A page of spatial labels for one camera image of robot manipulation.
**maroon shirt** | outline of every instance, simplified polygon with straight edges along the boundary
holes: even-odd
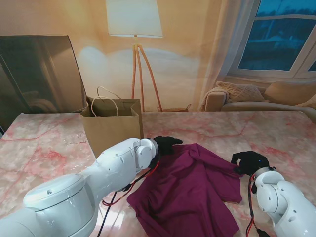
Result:
[[[198,144],[174,146],[127,201],[150,237],[232,237],[224,201],[240,202],[236,166]]]

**window frame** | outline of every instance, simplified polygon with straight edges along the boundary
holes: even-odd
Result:
[[[308,72],[308,69],[316,60],[316,24],[312,29],[310,35],[308,36],[305,44],[303,45],[300,53],[295,59],[290,71],[282,71],[282,70],[250,70],[250,69],[240,69],[238,68],[240,61],[242,59],[244,50],[246,48],[246,44],[248,42],[248,38],[250,35],[250,31],[252,29],[254,21],[257,20],[274,20],[274,19],[285,19],[285,18],[300,18],[300,19],[313,19],[316,20],[316,16],[313,15],[300,15],[300,14],[290,14],[290,15],[276,15],[276,16],[259,16],[256,17],[259,5],[261,0],[255,0],[253,7],[251,9],[251,13],[249,15],[249,19],[247,21],[247,25],[242,36],[242,40],[240,42],[239,48],[237,50],[237,54],[233,60],[233,63],[230,67],[229,74],[236,75],[239,77],[242,76],[253,76],[260,78],[311,78],[316,76],[316,71]]]

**beige sofa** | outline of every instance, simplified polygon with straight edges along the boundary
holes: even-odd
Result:
[[[316,80],[311,82],[272,83],[268,88],[258,87],[269,102],[227,102],[227,92],[214,91],[206,96],[203,111],[302,111],[316,123],[316,110],[295,106],[316,94]]]

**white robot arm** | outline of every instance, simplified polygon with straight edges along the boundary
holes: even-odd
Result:
[[[260,208],[273,221],[278,237],[315,237],[316,208],[292,183],[271,167],[255,173]]]
[[[127,186],[157,153],[157,143],[151,139],[130,138],[106,149],[81,173],[60,176],[28,191],[25,208],[0,220],[0,235],[89,236],[102,198]]]

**lamp shade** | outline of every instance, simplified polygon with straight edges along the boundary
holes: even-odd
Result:
[[[112,36],[162,37],[156,0],[106,0]]]

